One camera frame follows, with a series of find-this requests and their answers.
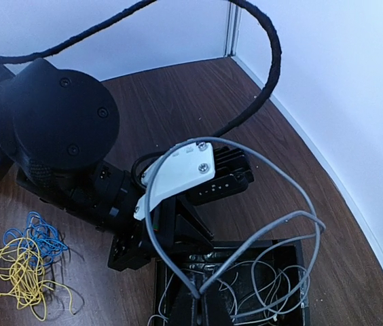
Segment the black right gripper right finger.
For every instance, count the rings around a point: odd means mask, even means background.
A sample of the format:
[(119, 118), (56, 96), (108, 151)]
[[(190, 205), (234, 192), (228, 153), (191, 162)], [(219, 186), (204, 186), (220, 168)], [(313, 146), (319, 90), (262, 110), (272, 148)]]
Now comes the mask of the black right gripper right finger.
[(209, 289), (201, 297), (201, 322), (203, 326), (233, 326), (229, 312), (217, 289)]

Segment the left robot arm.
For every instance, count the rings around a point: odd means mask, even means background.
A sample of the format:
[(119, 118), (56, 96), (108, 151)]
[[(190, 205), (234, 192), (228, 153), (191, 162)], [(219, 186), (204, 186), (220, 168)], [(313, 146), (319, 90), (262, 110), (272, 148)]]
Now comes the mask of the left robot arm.
[(135, 72), (120, 56), (130, 50), (132, 59), (148, 50), (155, 67), (184, 62), (179, 48), (192, 54), (203, 37), (196, 34), (186, 7), (167, 31), (134, 26), (125, 35), (101, 44), (86, 62), (76, 60), (57, 67), (51, 57), (109, 28), (147, 7), (139, 1), (118, 14), (41, 52), (0, 56), (0, 180), (13, 166), (17, 182), (44, 202), (112, 233), (109, 267), (118, 271), (139, 269), (156, 255), (151, 243), (156, 230), (145, 226), (145, 188), (135, 170), (111, 164), (107, 156), (122, 148), (127, 160), (132, 137), (120, 133), (123, 114), (134, 121), (142, 115), (119, 105), (102, 84), (116, 76), (119, 65)]

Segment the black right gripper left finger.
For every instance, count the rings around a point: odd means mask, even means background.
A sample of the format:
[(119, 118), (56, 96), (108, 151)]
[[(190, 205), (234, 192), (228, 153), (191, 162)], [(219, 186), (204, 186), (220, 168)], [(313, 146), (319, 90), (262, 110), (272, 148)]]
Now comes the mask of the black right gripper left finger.
[(196, 299), (188, 289), (180, 288), (170, 311), (167, 325), (198, 325), (198, 307), (200, 299)]

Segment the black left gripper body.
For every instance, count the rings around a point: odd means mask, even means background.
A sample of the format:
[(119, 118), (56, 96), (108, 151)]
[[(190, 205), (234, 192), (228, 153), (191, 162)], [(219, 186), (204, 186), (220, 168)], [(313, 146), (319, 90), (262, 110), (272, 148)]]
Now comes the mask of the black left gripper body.
[(37, 59), (19, 73), (0, 65), (0, 181), (18, 185), (113, 234), (109, 266), (139, 269), (156, 255), (135, 218), (143, 190), (106, 161), (120, 129), (109, 90), (81, 71)]

